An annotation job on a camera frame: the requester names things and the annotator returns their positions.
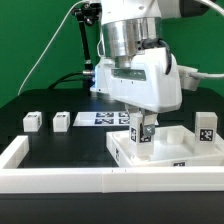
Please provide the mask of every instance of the small white cube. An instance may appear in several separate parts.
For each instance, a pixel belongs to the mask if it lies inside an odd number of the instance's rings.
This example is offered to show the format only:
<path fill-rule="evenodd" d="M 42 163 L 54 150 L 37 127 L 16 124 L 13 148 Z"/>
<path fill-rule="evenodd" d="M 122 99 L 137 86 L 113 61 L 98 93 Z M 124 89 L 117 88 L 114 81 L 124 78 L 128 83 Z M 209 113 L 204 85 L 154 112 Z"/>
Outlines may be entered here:
<path fill-rule="evenodd" d="M 53 119 L 54 132 L 67 132 L 70 125 L 70 113 L 58 112 Z"/>
<path fill-rule="evenodd" d="M 42 125 L 41 112 L 29 112 L 26 117 L 23 118 L 24 132 L 37 132 Z"/>

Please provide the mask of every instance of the white cable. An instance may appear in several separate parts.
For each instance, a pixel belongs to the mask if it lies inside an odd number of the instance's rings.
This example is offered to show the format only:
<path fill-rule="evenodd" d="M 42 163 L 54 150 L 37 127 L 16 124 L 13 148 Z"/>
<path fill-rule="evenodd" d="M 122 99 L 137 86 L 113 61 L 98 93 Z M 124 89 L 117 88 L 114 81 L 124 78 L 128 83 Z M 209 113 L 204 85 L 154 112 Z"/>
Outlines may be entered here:
<path fill-rule="evenodd" d="M 53 35 L 53 37 L 51 38 L 51 40 L 49 41 L 48 45 L 46 46 L 46 48 L 44 49 L 43 53 L 40 55 L 39 59 L 37 60 L 37 62 L 35 63 L 35 65 L 32 67 L 32 69 L 30 70 L 30 72 L 28 73 L 28 75 L 26 76 L 26 78 L 24 79 L 22 85 L 20 86 L 20 89 L 19 89 L 19 92 L 18 92 L 18 96 L 20 95 L 26 81 L 28 80 L 28 78 L 31 76 L 31 74 L 33 73 L 33 71 L 35 70 L 35 68 L 37 67 L 37 65 L 40 63 L 40 61 L 42 60 L 42 58 L 44 57 L 45 53 L 47 52 L 47 50 L 49 49 L 49 47 L 51 46 L 52 42 L 54 41 L 54 39 L 56 38 L 56 36 L 58 35 L 59 31 L 61 30 L 62 26 L 64 25 L 66 19 L 68 18 L 71 10 L 77 6 L 78 4 L 81 4 L 81 3 L 86 3 L 86 2 L 89 2 L 87 0 L 83 0 L 83 1 L 79 1 L 79 2 L 76 2 L 70 9 L 69 11 L 67 12 L 67 14 L 65 15 L 64 19 L 62 20 L 60 26 L 58 27 L 58 29 L 56 30 L 55 34 Z"/>
<path fill-rule="evenodd" d="M 196 79 L 224 79 L 224 74 L 207 74 L 207 73 L 198 73 L 192 72 L 189 76 Z"/>
<path fill-rule="evenodd" d="M 214 2 L 210 0 L 195 0 L 195 1 L 209 6 L 210 8 L 214 9 L 215 11 L 217 11 L 218 13 L 224 16 L 224 9 L 220 7 L 219 5 L 215 4 Z"/>

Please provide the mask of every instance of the white plastic part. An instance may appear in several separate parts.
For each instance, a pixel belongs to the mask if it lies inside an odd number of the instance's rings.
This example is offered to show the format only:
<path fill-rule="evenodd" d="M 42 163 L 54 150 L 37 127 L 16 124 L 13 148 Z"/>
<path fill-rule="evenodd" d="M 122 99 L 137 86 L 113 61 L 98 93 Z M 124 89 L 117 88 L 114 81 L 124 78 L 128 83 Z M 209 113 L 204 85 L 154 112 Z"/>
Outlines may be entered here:
<path fill-rule="evenodd" d="M 190 142 L 193 133 L 185 133 Z M 127 167 L 126 168 L 61 168 L 61 169 L 14 169 L 4 164 L 14 156 L 28 151 L 28 137 L 18 136 L 0 156 L 0 193 L 106 193 L 150 191 L 223 191 L 224 190 L 224 143 L 216 136 L 217 154 L 188 163 L 188 167 Z"/>
<path fill-rule="evenodd" d="M 180 18 L 180 0 L 158 0 L 162 18 Z"/>
<path fill-rule="evenodd" d="M 97 4 L 97 3 L 101 3 L 101 0 L 89 0 L 89 4 Z"/>
<path fill-rule="evenodd" d="M 169 131 L 184 132 L 182 142 L 167 142 Z M 108 132 L 107 148 L 120 167 L 221 166 L 224 162 L 224 141 L 216 134 L 215 147 L 195 153 L 195 134 L 183 126 L 156 128 L 154 153 L 146 159 L 132 155 L 128 131 Z"/>
<path fill-rule="evenodd" d="M 182 144 L 184 141 L 184 129 L 183 128 L 170 128 L 167 132 L 167 143 L 173 145 Z"/>
<path fill-rule="evenodd" d="M 37 132 L 42 125 L 41 112 L 29 112 L 23 119 L 24 132 Z"/>
<path fill-rule="evenodd" d="M 107 62 L 102 59 L 96 71 L 100 67 L 100 76 L 105 75 L 105 86 L 108 87 L 111 98 L 156 113 L 173 111 L 180 107 L 182 94 L 176 60 L 172 57 L 172 68 L 166 75 L 165 48 L 145 50 L 144 55 L 136 55 L 133 58 L 131 69 L 145 71 L 145 81 L 114 77 L 114 65 Z"/>
<path fill-rule="evenodd" d="M 215 113 L 197 112 L 195 119 L 195 155 L 215 151 L 218 118 Z"/>
<path fill-rule="evenodd" d="M 54 132 L 67 132 L 70 125 L 70 113 L 58 112 L 53 118 Z"/>
<path fill-rule="evenodd" d="M 161 17 L 157 0 L 101 0 L 102 25 L 122 20 Z"/>
<path fill-rule="evenodd" d="M 27 136 L 17 136 L 0 156 L 0 169 L 15 169 L 29 151 Z"/>
<path fill-rule="evenodd" d="M 178 65 L 178 71 L 180 74 L 181 88 L 186 90 L 196 91 L 201 80 L 198 78 L 192 77 L 191 73 L 197 74 L 198 69 Z"/>

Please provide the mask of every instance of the black cable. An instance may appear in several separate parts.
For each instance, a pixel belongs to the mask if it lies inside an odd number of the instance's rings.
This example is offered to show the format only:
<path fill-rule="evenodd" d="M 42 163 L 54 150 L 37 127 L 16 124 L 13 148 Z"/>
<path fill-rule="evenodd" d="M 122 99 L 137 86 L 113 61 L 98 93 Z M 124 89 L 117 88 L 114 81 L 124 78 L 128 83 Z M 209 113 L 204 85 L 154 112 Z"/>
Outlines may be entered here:
<path fill-rule="evenodd" d="M 58 80 L 55 81 L 53 84 L 51 84 L 51 85 L 48 87 L 48 89 L 54 89 L 54 87 L 55 87 L 58 83 L 62 82 L 63 80 L 65 80 L 65 79 L 67 79 L 67 78 L 70 78 L 70 77 L 72 77 L 72 76 L 76 76 L 76 75 L 82 75 L 82 72 L 69 73 L 69 74 L 67 74 L 67 75 L 65 75 L 65 76 L 62 76 L 60 79 L 58 79 Z"/>
<path fill-rule="evenodd" d="M 166 72 L 165 74 L 166 75 L 169 75 L 170 71 L 171 71 L 171 68 L 172 68 L 172 54 L 171 54 L 171 50 L 170 50 L 170 47 L 169 45 L 162 39 L 159 39 L 158 40 L 158 43 L 159 45 L 161 45 L 162 47 L 165 47 L 166 48 L 166 54 L 167 54 L 167 60 L 168 60 L 168 65 L 167 65 L 167 69 L 166 69 Z"/>
<path fill-rule="evenodd" d="M 62 82 L 75 82 L 75 81 L 83 81 L 85 79 L 69 79 L 69 80 L 61 80 L 61 81 L 56 81 L 53 84 L 51 84 L 48 89 L 54 89 L 55 86 L 57 86 L 59 83 Z"/>

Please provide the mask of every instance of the green backdrop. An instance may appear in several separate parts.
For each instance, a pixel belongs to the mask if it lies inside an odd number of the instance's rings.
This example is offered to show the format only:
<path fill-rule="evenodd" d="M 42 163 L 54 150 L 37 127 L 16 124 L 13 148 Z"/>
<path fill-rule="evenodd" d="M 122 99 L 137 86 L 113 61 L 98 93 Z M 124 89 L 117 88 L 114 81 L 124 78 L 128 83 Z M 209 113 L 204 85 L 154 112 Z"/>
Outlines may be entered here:
<path fill-rule="evenodd" d="M 21 83 L 51 39 L 74 0 L 0 1 L 0 107 L 13 99 Z M 224 0 L 218 3 L 224 7 Z M 98 27 L 87 29 L 92 60 L 96 63 Z M 163 22 L 163 37 L 180 65 L 201 72 L 224 73 L 224 18 L 210 10 L 195 18 Z M 83 52 L 78 24 L 69 16 L 58 37 L 39 64 L 24 90 L 47 88 L 59 77 L 83 69 Z M 203 80 L 224 95 L 223 81 Z M 58 88 L 80 88 L 67 83 Z"/>

